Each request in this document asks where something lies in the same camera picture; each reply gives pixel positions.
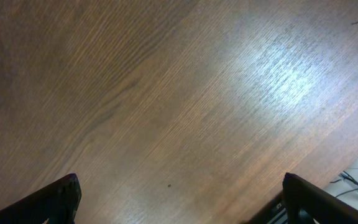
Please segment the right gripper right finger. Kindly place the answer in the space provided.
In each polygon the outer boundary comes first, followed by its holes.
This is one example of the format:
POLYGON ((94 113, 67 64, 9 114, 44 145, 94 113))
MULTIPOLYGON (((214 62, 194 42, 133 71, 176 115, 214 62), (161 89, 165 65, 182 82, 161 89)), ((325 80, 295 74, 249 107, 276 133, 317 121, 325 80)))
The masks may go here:
POLYGON ((283 200, 289 224, 358 224, 358 210, 296 174, 285 174, 283 200))

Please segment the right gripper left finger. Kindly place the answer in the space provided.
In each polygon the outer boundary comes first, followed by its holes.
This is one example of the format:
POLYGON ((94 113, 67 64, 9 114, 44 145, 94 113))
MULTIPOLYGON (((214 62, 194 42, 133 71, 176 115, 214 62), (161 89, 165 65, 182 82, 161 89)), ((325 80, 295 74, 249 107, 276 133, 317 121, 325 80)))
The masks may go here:
POLYGON ((0 210, 0 223, 73 224, 81 200, 76 174, 68 174, 0 210))

